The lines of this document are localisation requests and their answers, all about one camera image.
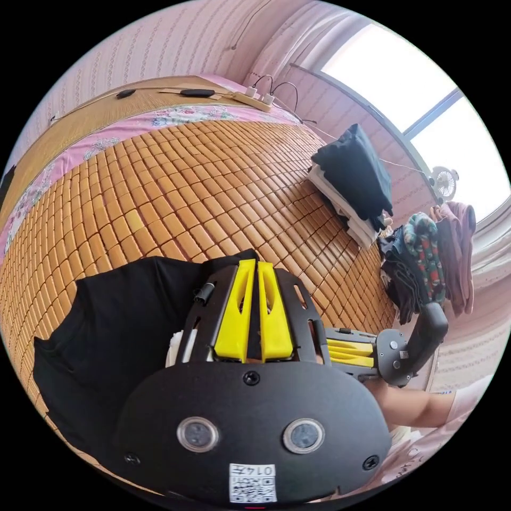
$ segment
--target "stack of clothes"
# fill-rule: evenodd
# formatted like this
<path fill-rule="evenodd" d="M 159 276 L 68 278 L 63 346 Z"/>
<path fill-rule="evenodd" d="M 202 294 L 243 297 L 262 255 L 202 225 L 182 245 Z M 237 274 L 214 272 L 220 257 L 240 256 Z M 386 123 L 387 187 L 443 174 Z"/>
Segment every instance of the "stack of clothes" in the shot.
<path fill-rule="evenodd" d="M 309 180 L 347 222 L 348 234 L 369 249 L 392 224 L 391 179 L 358 124 L 311 157 Z"/>
<path fill-rule="evenodd" d="M 423 305 L 450 300 L 456 316 L 470 314 L 474 304 L 472 281 L 472 206 L 447 202 L 416 213 L 393 234 L 378 239 L 381 278 L 399 311 L 401 325 L 411 321 Z"/>

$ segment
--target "qr code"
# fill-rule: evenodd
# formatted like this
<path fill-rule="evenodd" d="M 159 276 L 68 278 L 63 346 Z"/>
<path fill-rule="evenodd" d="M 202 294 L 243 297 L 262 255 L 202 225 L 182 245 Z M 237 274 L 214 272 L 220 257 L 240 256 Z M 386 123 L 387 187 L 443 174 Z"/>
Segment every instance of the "qr code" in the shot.
<path fill-rule="evenodd" d="M 276 502 L 275 465 L 229 466 L 229 494 L 231 502 L 260 504 Z"/>

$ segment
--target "black cable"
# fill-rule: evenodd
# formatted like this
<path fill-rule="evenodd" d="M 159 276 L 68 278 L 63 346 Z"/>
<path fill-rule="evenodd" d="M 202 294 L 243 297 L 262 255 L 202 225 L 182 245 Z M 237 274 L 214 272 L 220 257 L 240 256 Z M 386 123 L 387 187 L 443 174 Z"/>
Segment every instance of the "black cable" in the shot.
<path fill-rule="evenodd" d="M 271 94 L 271 90 L 273 89 L 273 76 L 272 75 L 262 75 L 260 76 L 257 81 L 255 82 L 254 85 L 252 85 L 252 87 L 255 89 L 256 88 L 256 85 L 263 79 L 263 78 L 266 78 L 267 76 L 270 77 L 270 80 L 271 80 L 271 84 L 270 84 L 270 94 Z"/>
<path fill-rule="evenodd" d="M 238 39 L 236 40 L 236 42 L 230 47 L 230 49 L 232 50 L 235 50 L 238 48 L 238 43 L 240 42 L 240 39 L 242 37 L 242 35 L 245 33 L 245 31 L 247 30 L 247 28 L 249 27 L 250 25 L 250 22 L 254 19 L 254 16 L 256 14 L 258 14 L 260 11 L 262 11 L 269 3 L 271 3 L 271 0 L 268 0 L 266 2 L 266 4 L 260 6 L 249 18 L 247 24 L 245 25 L 245 28 L 241 31 L 241 34 L 238 36 Z"/>
<path fill-rule="evenodd" d="M 296 112 L 296 109 L 298 107 L 298 89 L 296 88 L 296 85 L 295 84 L 292 84 L 290 81 L 283 81 L 281 84 L 278 84 L 273 90 L 270 91 L 270 94 L 272 96 L 275 96 L 275 91 L 281 86 L 281 85 L 285 85 L 285 84 L 288 84 L 288 85 L 291 85 L 292 87 L 294 87 L 294 90 L 296 91 L 296 103 L 294 105 L 294 111 Z"/>

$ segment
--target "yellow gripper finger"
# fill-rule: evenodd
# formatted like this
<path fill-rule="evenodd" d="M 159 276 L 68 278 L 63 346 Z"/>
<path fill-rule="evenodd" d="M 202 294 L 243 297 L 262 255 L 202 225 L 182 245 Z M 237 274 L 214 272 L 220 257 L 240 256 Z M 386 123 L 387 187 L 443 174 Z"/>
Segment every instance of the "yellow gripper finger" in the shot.
<path fill-rule="evenodd" d="M 246 361 L 255 268 L 255 259 L 240 261 L 215 343 L 219 358 Z"/>
<path fill-rule="evenodd" d="M 275 270 L 269 262 L 260 262 L 257 268 L 262 361 L 287 359 L 293 354 L 293 342 Z"/>
<path fill-rule="evenodd" d="M 351 366 L 374 367 L 373 345 L 368 342 L 349 342 L 327 339 L 332 362 Z"/>

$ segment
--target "floral bedsheet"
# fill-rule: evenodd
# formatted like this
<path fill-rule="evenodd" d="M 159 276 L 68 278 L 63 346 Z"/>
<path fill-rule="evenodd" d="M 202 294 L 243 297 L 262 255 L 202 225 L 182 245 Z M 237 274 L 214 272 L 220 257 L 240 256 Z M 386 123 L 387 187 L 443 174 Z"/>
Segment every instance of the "floral bedsheet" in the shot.
<path fill-rule="evenodd" d="M 234 84 L 234 87 L 230 82 L 220 85 L 234 90 L 237 84 Z M 107 147 L 112 147 L 121 141 L 154 129 L 215 120 L 299 123 L 296 117 L 277 107 L 273 107 L 270 113 L 264 113 L 255 109 L 221 104 L 179 105 L 123 119 L 100 129 L 59 154 L 27 187 L 0 234 L 0 264 L 30 209 L 56 181 L 74 167 L 104 151 Z"/>

